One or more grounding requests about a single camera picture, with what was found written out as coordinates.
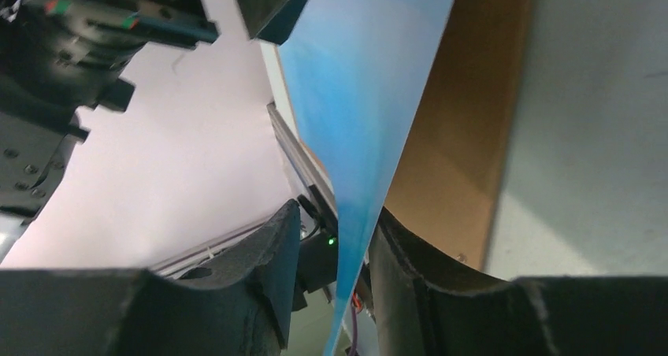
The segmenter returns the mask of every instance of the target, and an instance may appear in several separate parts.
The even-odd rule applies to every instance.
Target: brown cardboard panel
[[[385,205],[483,265],[521,77],[531,0],[455,0]]]

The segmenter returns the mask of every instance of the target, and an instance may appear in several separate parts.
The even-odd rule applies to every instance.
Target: purple wire
[[[351,301],[351,321],[353,322],[353,341],[351,345],[351,350],[348,351],[348,356],[357,355],[357,309],[355,309],[353,302]]]

